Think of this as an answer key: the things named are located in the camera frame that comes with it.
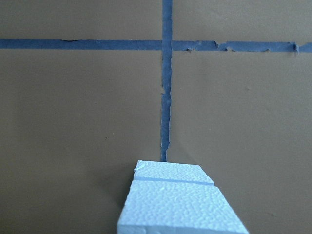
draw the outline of brown surface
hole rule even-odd
[[[312,41],[307,0],[174,0],[174,40]]]
[[[251,234],[312,230],[311,62],[174,53],[168,160],[202,166]]]
[[[115,233],[137,160],[160,159],[160,52],[0,63],[0,233]]]
[[[161,0],[0,1],[0,38],[161,39]]]

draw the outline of foam piece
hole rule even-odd
[[[248,234],[215,186],[132,182],[118,234]]]
[[[214,185],[198,165],[138,161],[134,180],[171,181]]]

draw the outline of styrofoam block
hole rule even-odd
[[[215,186],[167,181],[132,182],[118,234],[247,234]]]
[[[198,165],[138,161],[134,180],[172,181],[214,185]]]

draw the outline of blue line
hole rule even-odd
[[[312,43],[298,46],[295,42],[228,41],[217,44],[213,40],[173,41],[174,51],[237,51],[237,52],[312,52]]]
[[[172,58],[172,6],[173,0],[162,1],[162,118],[161,118],[161,161],[167,162],[169,148],[171,108],[171,58]]]
[[[161,50],[160,40],[0,39],[0,49]]]

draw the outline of white foam block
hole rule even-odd
[[[138,161],[134,180],[171,181],[214,185],[198,165]]]
[[[167,181],[132,182],[118,234],[247,234],[214,186]]]

